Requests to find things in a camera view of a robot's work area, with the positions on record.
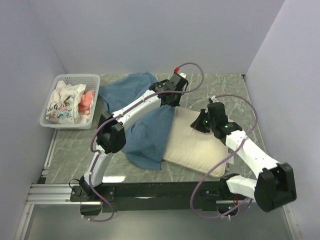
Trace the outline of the blue pillowcase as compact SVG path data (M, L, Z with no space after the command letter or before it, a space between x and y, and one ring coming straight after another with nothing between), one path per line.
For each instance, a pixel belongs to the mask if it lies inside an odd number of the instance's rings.
M98 96L105 109L113 113L141 97L157 81L149 72L132 73L113 83L101 86ZM174 113L175 108L172 106L158 107L126 130L126 144L121 151L131 164L142 169L161 170Z

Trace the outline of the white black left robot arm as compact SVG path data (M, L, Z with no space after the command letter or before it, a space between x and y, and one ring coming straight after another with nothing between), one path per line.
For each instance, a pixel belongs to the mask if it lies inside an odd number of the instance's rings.
M129 105L100 116L97 131L93 137L96 147L90 144L94 157L88 170L79 179L78 186L71 191L70 200L74 202L93 202L102 194L104 172L113 155L126 144L126 130L149 112L168 105L176 107L180 103L181 92L188 87L185 73L174 72L172 77L153 83L146 92Z

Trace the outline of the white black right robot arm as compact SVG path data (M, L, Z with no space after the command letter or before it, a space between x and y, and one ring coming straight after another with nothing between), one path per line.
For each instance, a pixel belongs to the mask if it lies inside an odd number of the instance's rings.
M293 168L267 155L236 122L230 122L223 103L210 101L190 126L202 133L212 133L236 153L256 177L229 174L220 179L216 195L226 200L235 195L251 198L267 213L297 199Z

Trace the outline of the cream pillow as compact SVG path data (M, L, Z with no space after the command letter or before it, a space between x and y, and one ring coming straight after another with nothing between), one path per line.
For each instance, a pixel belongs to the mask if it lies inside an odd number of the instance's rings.
M163 159L207 173L228 156L228 148L212 133L202 133L190 127L199 114L198 111L183 107L175 108Z

